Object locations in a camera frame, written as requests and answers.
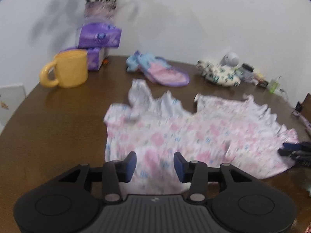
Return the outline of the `blue pink purple garment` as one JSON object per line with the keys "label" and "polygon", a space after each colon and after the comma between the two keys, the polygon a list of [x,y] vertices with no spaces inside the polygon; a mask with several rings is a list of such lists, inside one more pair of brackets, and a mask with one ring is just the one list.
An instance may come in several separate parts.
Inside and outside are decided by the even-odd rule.
{"label": "blue pink purple garment", "polygon": [[168,87],[187,86],[190,82],[189,75],[181,68],[171,66],[162,57],[151,53],[136,51],[126,61],[127,72],[142,74],[151,82]]}

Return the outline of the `dark red box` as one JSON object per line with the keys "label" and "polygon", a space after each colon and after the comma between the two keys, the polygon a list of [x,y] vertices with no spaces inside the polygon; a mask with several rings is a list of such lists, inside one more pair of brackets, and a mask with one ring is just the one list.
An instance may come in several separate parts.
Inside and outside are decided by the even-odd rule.
{"label": "dark red box", "polygon": [[265,81],[264,79],[262,78],[257,78],[257,77],[254,77],[252,79],[252,83],[257,86],[257,87],[261,87],[261,88],[266,88],[268,86],[268,81]]}

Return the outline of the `black charger block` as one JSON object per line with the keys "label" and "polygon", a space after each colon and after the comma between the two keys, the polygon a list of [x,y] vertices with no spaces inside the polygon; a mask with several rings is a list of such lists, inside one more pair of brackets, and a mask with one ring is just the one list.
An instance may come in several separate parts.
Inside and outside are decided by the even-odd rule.
{"label": "black charger block", "polygon": [[242,64],[242,68],[247,70],[247,71],[249,71],[250,73],[252,73],[253,70],[254,70],[254,68],[252,66],[250,66],[249,64],[247,64],[247,63],[243,63]]}

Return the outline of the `purple tissue pack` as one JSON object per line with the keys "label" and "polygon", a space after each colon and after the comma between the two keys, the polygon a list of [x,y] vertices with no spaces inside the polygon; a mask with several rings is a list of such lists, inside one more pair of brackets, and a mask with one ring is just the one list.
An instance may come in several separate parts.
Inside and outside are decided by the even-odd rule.
{"label": "purple tissue pack", "polygon": [[88,71],[98,71],[103,64],[106,64],[104,60],[108,56],[107,48],[91,47],[83,48],[83,50],[87,51]]}
{"label": "purple tissue pack", "polygon": [[79,48],[118,48],[122,30],[112,24],[93,22],[78,28],[76,45]]}

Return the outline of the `grey tin box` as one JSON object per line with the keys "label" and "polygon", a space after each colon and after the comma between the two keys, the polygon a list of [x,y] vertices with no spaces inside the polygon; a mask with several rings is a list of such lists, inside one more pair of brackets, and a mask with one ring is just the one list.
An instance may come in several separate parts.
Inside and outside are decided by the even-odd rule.
{"label": "grey tin box", "polygon": [[255,74],[253,72],[250,72],[243,67],[238,68],[235,73],[240,78],[240,80],[244,82],[251,83],[255,78]]}

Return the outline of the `white astronaut speaker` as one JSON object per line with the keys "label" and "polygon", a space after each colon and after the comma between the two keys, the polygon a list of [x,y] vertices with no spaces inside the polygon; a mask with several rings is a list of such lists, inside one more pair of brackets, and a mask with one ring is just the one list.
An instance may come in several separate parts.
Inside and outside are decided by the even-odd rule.
{"label": "white astronaut speaker", "polygon": [[239,64],[239,56],[234,52],[228,52],[221,60],[222,66],[236,67]]}

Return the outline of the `green spray bottle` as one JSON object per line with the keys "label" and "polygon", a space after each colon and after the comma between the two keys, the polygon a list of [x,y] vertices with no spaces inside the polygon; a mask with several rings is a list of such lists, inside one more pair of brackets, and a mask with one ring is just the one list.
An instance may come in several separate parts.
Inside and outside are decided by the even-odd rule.
{"label": "green spray bottle", "polygon": [[276,78],[274,78],[274,79],[272,79],[271,81],[270,81],[270,83],[269,83],[269,92],[270,93],[272,93],[272,94],[274,94],[275,93],[275,91],[277,90],[277,89],[279,89],[279,86],[280,86],[280,80],[281,79],[281,76],[279,76],[279,77],[276,77]]}

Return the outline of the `pink floral baby dress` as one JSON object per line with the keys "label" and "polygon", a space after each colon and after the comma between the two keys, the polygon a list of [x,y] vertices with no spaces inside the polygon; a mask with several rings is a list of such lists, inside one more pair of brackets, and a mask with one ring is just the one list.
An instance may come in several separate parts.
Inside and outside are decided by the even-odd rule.
{"label": "pink floral baby dress", "polygon": [[189,185],[179,182],[173,166],[176,152],[210,167],[231,163],[258,179],[294,164],[277,151],[283,143],[298,142],[296,131],[278,124],[269,107],[257,105],[251,95],[236,101],[198,94],[197,111],[190,113],[169,91],[155,99],[147,83],[135,79],[128,99],[128,105],[110,105],[104,117],[105,159],[137,155],[131,182],[121,186],[124,195],[185,192]]}

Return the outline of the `yellow ceramic mug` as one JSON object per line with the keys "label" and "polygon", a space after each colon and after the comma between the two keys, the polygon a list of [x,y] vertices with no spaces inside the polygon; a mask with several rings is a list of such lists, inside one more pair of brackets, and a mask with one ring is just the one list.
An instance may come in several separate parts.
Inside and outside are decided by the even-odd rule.
{"label": "yellow ceramic mug", "polygon": [[86,82],[88,78],[87,51],[66,50],[54,56],[39,74],[39,82],[44,87],[73,88]]}

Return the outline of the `upper purple tissue pack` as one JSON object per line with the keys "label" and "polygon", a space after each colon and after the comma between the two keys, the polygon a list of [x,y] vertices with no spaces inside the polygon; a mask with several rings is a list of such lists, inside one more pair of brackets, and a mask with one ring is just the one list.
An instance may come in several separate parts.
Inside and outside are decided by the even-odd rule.
{"label": "upper purple tissue pack", "polygon": [[76,45],[79,48],[118,48],[122,30],[112,24],[93,22],[78,28]]}

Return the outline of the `cream green-flower folded cloth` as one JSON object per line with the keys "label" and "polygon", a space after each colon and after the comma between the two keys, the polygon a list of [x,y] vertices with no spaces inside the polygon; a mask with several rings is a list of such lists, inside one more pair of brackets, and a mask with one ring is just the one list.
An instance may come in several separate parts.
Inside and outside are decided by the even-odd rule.
{"label": "cream green-flower folded cloth", "polygon": [[235,70],[227,65],[198,61],[196,68],[205,80],[218,86],[238,87],[241,83]]}

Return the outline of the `lower purple tissue pack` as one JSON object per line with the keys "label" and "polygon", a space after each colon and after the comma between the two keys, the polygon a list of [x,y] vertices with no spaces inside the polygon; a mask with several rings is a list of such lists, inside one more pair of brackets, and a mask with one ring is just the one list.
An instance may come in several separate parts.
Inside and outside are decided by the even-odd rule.
{"label": "lower purple tissue pack", "polygon": [[88,71],[98,71],[103,64],[106,64],[104,60],[108,56],[107,48],[91,47],[83,48],[83,50],[87,51]]}

